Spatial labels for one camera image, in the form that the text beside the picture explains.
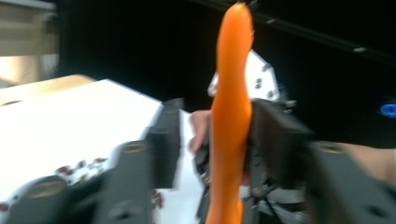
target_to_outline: white tabletop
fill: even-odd
[[[0,202],[13,203],[38,177],[81,160],[109,158],[114,148],[140,140],[161,102],[111,80],[102,80],[0,107]],[[196,223],[202,193],[186,145],[192,137],[189,114],[181,113],[182,149],[176,189],[160,189],[164,208],[156,223]],[[6,218],[0,212],[0,223]]]

